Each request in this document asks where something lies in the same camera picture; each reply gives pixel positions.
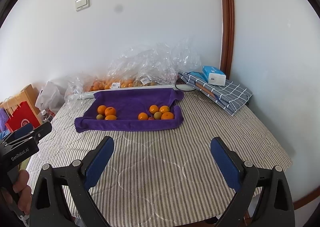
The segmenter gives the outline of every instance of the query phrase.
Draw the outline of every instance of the purple cloth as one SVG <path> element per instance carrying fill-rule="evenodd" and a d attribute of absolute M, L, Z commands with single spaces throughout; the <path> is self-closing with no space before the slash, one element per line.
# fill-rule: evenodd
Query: purple cloth
<path fill-rule="evenodd" d="M 5 123 L 8 121 L 9 116 L 7 115 L 7 112 L 4 110 L 4 108 L 0 109 L 0 131 L 6 131 L 8 128 L 5 125 Z"/>
<path fill-rule="evenodd" d="M 84 113 L 83 117 L 75 119 L 77 132 L 85 130 L 121 130 L 121 131 L 155 131 L 174 129 L 183 122 L 182 112 L 175 100 L 183 99 L 182 91 L 172 88 L 130 89 L 117 91 L 102 91 L 94 94 L 96 100 Z M 114 107 L 117 120 L 97 120 L 97 108 L 100 105 Z M 139 113 L 151 116 L 149 107 L 157 105 L 169 106 L 174 119 L 169 120 L 138 120 Z"/>

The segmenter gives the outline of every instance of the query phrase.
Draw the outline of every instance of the folded plaid fabric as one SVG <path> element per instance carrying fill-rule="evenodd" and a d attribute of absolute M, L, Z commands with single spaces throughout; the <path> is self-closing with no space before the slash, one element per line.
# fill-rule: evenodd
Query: folded plaid fabric
<path fill-rule="evenodd" d="M 187 85 L 204 93 L 231 115 L 239 110 L 252 96 L 249 89 L 230 80 L 226 80 L 224 86 L 218 86 L 208 84 L 201 76 L 189 73 L 178 74 Z"/>

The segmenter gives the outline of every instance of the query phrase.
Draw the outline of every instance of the barcode sticker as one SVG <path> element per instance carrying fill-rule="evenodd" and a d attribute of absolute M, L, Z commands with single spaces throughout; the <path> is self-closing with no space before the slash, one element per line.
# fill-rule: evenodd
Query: barcode sticker
<path fill-rule="evenodd" d="M 142 83 L 143 85 L 146 85 L 146 84 L 148 84 L 148 83 L 151 83 L 151 81 L 150 81 L 150 79 L 149 79 L 148 77 L 146 77 L 146 78 L 144 78 L 144 79 L 141 79 L 140 81 L 141 81 L 141 83 Z"/>
<path fill-rule="evenodd" d="M 113 88 L 120 88 L 120 83 L 112 83 L 111 89 Z"/>

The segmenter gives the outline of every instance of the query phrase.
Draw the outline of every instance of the plastic bag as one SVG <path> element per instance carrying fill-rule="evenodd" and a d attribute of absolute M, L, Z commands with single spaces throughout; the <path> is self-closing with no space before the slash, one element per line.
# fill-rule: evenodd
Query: plastic bag
<path fill-rule="evenodd" d="M 63 103 L 63 95 L 60 93 L 58 87 L 49 81 L 41 88 L 35 106 L 40 111 L 49 109 L 54 114 L 57 114 Z"/>
<path fill-rule="evenodd" d="M 102 76 L 70 77 L 65 102 L 71 107 L 85 92 L 112 88 L 175 85 L 178 72 L 190 72 L 201 66 L 199 55 L 192 51 L 189 39 L 174 48 L 165 43 L 154 47 L 140 45 L 130 48 L 122 56 L 108 63 Z"/>

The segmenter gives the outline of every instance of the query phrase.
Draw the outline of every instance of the silver bolt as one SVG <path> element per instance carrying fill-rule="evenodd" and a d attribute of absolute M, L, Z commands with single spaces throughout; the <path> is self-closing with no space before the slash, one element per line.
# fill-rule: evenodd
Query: silver bolt
<path fill-rule="evenodd" d="M 280 166 L 275 166 L 276 171 L 281 172 L 282 171 L 282 167 Z"/>
<path fill-rule="evenodd" d="M 43 170 L 47 170 L 49 167 L 50 167 L 49 164 L 44 164 L 43 167 L 42 167 L 42 169 L 43 169 Z"/>
<path fill-rule="evenodd" d="M 75 160 L 73 161 L 72 165 L 73 166 L 79 166 L 81 164 L 81 161 L 80 160 Z"/>
<path fill-rule="evenodd" d="M 252 166 L 253 166 L 252 162 L 250 162 L 250 161 L 245 161 L 245 162 L 244 162 L 244 165 L 245 165 L 246 167 L 252 167 Z"/>

